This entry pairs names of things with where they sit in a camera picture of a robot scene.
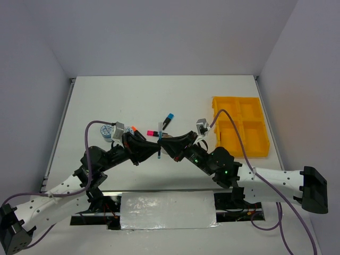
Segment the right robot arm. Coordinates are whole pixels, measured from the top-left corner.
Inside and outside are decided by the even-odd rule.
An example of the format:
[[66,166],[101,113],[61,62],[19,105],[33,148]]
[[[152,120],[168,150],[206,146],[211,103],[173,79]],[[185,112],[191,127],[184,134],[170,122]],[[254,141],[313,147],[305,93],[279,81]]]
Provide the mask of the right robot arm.
[[231,202],[237,208],[247,203],[286,202],[314,214],[328,213],[326,179],[311,166],[298,171],[249,168],[223,147],[208,153],[191,131],[180,137],[162,138],[158,144],[176,162],[187,159],[224,189],[232,189]]

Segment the blue pen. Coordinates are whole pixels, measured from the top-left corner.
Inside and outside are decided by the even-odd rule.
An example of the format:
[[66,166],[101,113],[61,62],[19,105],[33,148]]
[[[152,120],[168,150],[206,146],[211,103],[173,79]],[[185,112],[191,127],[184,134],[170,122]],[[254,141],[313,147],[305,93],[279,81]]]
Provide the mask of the blue pen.
[[158,158],[158,159],[160,159],[160,158],[161,158],[161,153],[162,153],[162,152],[161,152],[161,150],[162,150],[162,148],[160,147],[160,149],[158,150],[158,154],[157,154],[157,158]]

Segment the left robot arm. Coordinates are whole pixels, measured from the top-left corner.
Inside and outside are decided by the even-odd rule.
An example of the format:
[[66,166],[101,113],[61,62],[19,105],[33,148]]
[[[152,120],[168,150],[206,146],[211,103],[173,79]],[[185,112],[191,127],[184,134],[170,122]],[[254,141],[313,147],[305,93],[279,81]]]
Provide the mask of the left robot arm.
[[81,166],[51,190],[29,195],[29,201],[1,206],[1,245],[6,254],[31,248],[32,239],[73,214],[100,211],[104,195],[99,186],[107,179],[105,171],[130,160],[139,165],[160,150],[157,143],[123,134],[123,143],[104,151],[92,146],[81,159]]

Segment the clear blue pen cap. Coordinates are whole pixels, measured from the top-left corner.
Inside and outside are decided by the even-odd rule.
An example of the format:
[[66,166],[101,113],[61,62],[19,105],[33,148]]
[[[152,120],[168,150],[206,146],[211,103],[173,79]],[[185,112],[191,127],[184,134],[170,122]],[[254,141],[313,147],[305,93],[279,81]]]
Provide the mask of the clear blue pen cap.
[[163,135],[163,123],[158,123],[158,139],[161,140]]

